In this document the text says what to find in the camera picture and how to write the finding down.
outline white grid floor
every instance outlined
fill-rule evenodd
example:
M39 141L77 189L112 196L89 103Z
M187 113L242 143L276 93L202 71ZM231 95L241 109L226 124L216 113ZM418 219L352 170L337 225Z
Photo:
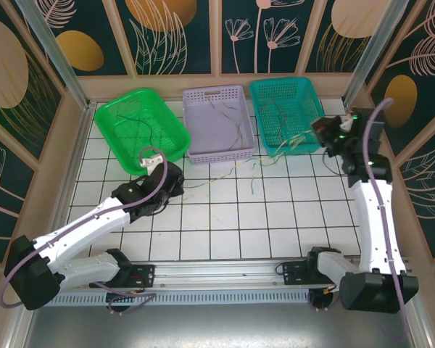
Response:
M182 102L167 104L182 120ZM328 116L344 114L340 99L322 104ZM186 178L182 197L171 199L164 212L99 239L78 257L119 248L134 262L261 259L306 256L313 246L358 255L358 219L347 177L323 165L322 149L265 167L273 161L261 144L251 102L249 110L258 144L251 161L193 166L184 157L176 162ZM326 157L326 163L340 173L340 159ZM208 183L234 166L231 175ZM92 124L68 222L130 179Z

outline green basket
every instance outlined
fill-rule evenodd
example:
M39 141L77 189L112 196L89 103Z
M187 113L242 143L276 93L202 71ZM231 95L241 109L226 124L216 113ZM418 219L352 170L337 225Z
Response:
M249 84L262 144L273 157L307 154L319 149L311 123L324 117L318 96L307 78L274 78ZM304 141L293 149L285 140L302 134Z
M161 149L167 160L179 160L190 147L190 134L155 91L143 88L100 107L95 123L123 169L146 175L140 151L147 146ZM153 151L145 152L150 157Z

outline lavender basket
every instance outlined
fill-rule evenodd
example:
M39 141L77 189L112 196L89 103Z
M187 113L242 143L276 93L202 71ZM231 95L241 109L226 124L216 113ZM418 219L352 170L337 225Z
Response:
M254 153L252 123L240 85L184 91L183 120L194 165L245 160Z

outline robotic arm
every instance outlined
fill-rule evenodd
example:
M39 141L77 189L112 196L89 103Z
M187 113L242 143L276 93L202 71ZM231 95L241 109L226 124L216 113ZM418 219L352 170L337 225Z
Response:
M399 310L394 288L386 241L377 196L365 170L362 137L371 109L353 109L341 119L321 118L312 124L315 135L329 157L340 155L342 170L348 175L360 214L361 260L359 267L344 259L337 249L315 247L308 254L308 268L312 274L322 273L339 287L340 299L348 310L395 313ZM392 173L387 158L378 154L379 137L384 115L379 114L369 138L368 163L384 199L391 242L391 255L397 270L405 302L418 291L416 277L406 275L405 264L399 254L392 219Z
M119 249L109 249L95 257L78 260L72 258L97 238L126 227L144 216L158 214L166 208L171 197L183 194L182 170L168 162L166 180L151 199L135 207L96 216L97 212L137 202L152 193L160 184L165 169L162 163L156 162L154 166L154 169L149 166L149 176L120 185L98 207L76 221L33 241L21 236L12 242L4 271L6 276L31 252L45 244L49 246L25 263L10 281L28 310L44 306L62 289L71 289L94 281L105 282L110 287L120 287L127 281L133 266ZM55 236L92 215L95 215L93 220L63 236L58 242L50 244Z

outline plastic basket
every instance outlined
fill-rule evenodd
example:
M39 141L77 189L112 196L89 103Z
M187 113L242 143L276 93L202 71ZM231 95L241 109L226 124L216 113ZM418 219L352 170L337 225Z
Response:
M130 92L100 107L95 123L123 169L146 175L140 166L140 151L147 146L161 149L168 161L179 160L190 146L190 135L153 90ZM145 152L146 157L154 154Z
M249 90L260 126L262 144L269 156L281 152L306 154L319 149L314 134L305 133L311 130L313 121L324 117L311 81L307 78L260 80L250 83ZM304 141L292 149L289 142L299 134L304 136Z
M245 160L254 136L244 90L239 85L183 92L183 120L191 134L192 164Z

